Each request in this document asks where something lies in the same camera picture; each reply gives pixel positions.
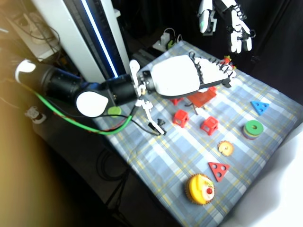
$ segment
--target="red toy triangle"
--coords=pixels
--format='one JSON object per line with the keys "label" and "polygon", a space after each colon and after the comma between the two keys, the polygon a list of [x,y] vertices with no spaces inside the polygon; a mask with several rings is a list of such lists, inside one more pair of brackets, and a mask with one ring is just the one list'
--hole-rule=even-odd
{"label": "red toy triangle", "polygon": [[211,168],[217,182],[220,182],[224,175],[226,174],[227,170],[229,169],[228,164],[221,164],[215,162],[209,162],[209,167]]}

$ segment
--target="yellow frosting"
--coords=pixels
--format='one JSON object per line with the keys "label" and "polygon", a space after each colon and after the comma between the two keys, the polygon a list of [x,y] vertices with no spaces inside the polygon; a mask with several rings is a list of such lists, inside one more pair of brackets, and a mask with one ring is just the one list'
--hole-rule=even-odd
{"label": "yellow frosting", "polygon": [[[205,205],[214,197],[214,183],[201,174],[191,177],[188,187],[191,197],[197,203]],[[206,192],[208,188],[213,190],[211,194]]]}

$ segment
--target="led light strip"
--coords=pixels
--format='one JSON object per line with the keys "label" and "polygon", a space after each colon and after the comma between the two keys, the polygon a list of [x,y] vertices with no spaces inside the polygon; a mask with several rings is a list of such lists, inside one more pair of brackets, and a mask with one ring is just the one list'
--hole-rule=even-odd
{"label": "led light strip", "polygon": [[86,0],[81,0],[81,2],[82,2],[83,6],[84,6],[84,8],[85,8],[85,11],[86,11],[86,13],[87,13],[87,16],[89,17],[89,20],[90,20],[90,22],[91,22],[91,25],[92,25],[93,28],[94,28],[94,31],[95,31],[95,33],[96,33],[96,35],[97,35],[97,38],[98,38],[98,40],[99,40],[99,42],[100,42],[100,44],[101,44],[101,47],[102,47],[102,49],[103,49],[103,51],[104,51],[104,54],[105,54],[105,56],[106,56],[106,58],[107,58],[107,60],[108,60],[108,63],[109,63],[109,65],[110,65],[110,67],[111,67],[111,69],[112,69],[112,71],[113,71],[113,73],[114,73],[114,76],[115,76],[115,78],[116,78],[116,77],[118,77],[118,74],[117,74],[117,72],[116,72],[116,69],[115,69],[115,67],[114,67],[114,65],[113,65],[112,60],[110,59],[110,56],[109,56],[109,54],[108,54],[108,52],[107,52],[107,49],[106,49],[106,47],[105,47],[105,45],[104,45],[104,42],[103,42],[102,37],[101,37],[101,34],[100,34],[100,32],[99,32],[99,30],[98,30],[98,28],[97,28],[97,25],[96,25],[96,23],[95,23],[95,20],[94,20],[94,18],[93,18],[93,15],[91,14],[91,11],[90,11],[90,9],[89,9],[89,6],[88,6]]}

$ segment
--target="table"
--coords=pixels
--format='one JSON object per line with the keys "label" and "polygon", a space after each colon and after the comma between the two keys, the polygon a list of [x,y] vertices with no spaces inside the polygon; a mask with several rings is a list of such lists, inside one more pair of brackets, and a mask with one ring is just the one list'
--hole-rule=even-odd
{"label": "table", "polygon": [[[169,51],[148,64],[143,70],[171,56],[188,54],[213,57],[204,51],[181,41]],[[200,109],[199,115],[192,107],[185,107],[187,100],[174,106],[169,100],[149,95],[154,104],[151,115],[154,120],[163,119],[166,136],[152,136],[130,123],[123,131],[108,136],[108,140],[119,154],[139,175],[167,210],[184,226],[217,226],[232,209],[249,185],[257,177],[283,139],[301,120],[303,106],[274,88],[236,70],[236,85],[225,88],[217,86],[217,96]],[[269,108],[258,116],[250,101],[261,101]],[[129,114],[133,104],[122,106]],[[190,120],[185,128],[172,123],[178,109],[189,113]],[[210,137],[200,130],[200,124],[209,116],[219,121],[219,129]],[[243,137],[241,128],[249,120],[256,119],[264,126],[264,132],[256,140]],[[97,118],[100,128],[113,126],[121,119]],[[143,110],[134,120],[146,129],[148,121]],[[220,141],[234,145],[234,153],[225,157],[217,150]],[[221,182],[216,182],[208,162],[229,164],[230,169]],[[216,194],[205,206],[191,203],[184,193],[185,182],[193,174],[203,173],[214,182]]]}

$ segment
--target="cherry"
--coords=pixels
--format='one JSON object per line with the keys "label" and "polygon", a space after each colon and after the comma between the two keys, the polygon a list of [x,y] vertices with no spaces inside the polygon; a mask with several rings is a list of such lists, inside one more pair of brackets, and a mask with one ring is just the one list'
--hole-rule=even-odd
{"label": "cherry", "polygon": [[208,188],[208,189],[206,190],[206,192],[207,192],[207,194],[211,194],[211,193],[213,193],[213,190],[212,190],[211,188]]}

